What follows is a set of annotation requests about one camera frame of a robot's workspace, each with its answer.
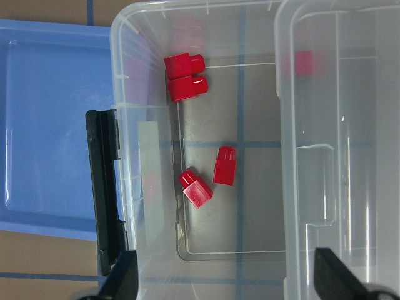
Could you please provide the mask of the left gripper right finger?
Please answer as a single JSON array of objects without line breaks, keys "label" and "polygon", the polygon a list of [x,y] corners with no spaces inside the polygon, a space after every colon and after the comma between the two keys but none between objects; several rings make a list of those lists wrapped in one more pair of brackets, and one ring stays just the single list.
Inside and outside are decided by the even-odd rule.
[{"label": "left gripper right finger", "polygon": [[368,290],[330,248],[314,253],[314,289],[320,299],[367,299]]}]

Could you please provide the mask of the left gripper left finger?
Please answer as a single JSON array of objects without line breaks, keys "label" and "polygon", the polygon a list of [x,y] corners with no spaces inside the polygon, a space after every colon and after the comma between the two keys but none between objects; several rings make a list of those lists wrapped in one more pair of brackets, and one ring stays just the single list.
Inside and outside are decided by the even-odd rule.
[{"label": "left gripper left finger", "polygon": [[138,296],[138,259],[136,251],[123,251],[108,275],[97,297],[131,299]]}]

